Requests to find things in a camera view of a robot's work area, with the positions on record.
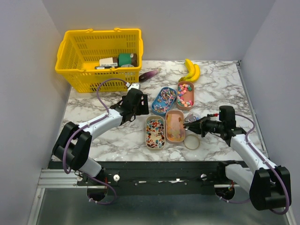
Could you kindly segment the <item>blue tray swirl lollipops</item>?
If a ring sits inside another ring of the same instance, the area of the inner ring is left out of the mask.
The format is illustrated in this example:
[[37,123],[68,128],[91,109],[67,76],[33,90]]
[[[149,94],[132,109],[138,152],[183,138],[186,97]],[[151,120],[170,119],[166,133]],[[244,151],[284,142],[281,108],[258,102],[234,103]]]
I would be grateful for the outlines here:
[[177,91],[170,87],[163,87],[151,105],[152,112],[158,116],[165,116],[176,102]]

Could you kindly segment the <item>clear plastic jar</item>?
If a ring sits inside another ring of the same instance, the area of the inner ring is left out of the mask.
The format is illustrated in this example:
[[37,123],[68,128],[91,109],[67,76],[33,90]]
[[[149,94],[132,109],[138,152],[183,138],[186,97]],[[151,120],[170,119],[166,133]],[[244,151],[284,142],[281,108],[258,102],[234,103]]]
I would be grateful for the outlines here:
[[201,116],[199,114],[192,112],[185,117],[184,122],[191,123],[199,120],[200,118]]

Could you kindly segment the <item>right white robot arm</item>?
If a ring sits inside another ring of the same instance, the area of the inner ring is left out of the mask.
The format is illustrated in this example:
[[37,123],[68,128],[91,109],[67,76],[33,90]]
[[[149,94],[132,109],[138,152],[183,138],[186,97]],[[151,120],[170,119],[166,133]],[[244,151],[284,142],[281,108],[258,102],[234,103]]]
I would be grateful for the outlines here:
[[236,182],[249,194],[256,210],[270,210],[277,215],[289,211],[292,203],[290,172],[268,159],[249,139],[249,131],[236,125],[236,113],[232,106],[220,106],[219,112],[199,120],[185,123],[184,128],[205,137],[218,134],[246,163],[230,164],[216,171],[218,182]]

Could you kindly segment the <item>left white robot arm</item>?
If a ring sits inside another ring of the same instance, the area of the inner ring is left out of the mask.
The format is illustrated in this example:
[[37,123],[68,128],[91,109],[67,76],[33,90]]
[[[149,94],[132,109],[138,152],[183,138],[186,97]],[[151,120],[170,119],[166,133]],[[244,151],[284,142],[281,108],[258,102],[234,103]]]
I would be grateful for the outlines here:
[[92,141],[112,128],[134,121],[136,116],[147,114],[148,96],[132,88],[102,115],[81,124],[68,122],[53,147],[52,155],[63,162],[65,170],[81,171],[88,175],[93,185],[99,185],[104,179],[103,167],[89,157]]

